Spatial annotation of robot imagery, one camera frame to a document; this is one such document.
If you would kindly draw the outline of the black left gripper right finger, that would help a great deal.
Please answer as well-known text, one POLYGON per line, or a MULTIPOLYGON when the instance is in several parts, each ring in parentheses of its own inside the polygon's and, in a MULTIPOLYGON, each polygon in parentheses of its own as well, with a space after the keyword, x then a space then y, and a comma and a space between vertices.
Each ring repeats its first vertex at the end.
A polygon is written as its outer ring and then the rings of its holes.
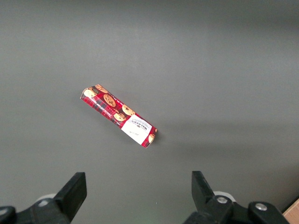
POLYGON ((287 224, 274 205, 254 201, 242 207, 225 195, 216 195, 200 171, 192 171, 192 198, 197 211, 185 224, 287 224))

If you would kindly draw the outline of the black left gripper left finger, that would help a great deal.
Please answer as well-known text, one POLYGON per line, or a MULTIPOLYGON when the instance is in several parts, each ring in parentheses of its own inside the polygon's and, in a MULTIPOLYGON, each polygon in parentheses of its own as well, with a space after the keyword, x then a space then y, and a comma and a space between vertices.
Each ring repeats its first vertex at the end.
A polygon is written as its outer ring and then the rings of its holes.
POLYGON ((1 206, 2 224, 70 224, 87 196, 84 172, 77 172, 56 194, 42 196, 27 209, 1 206))

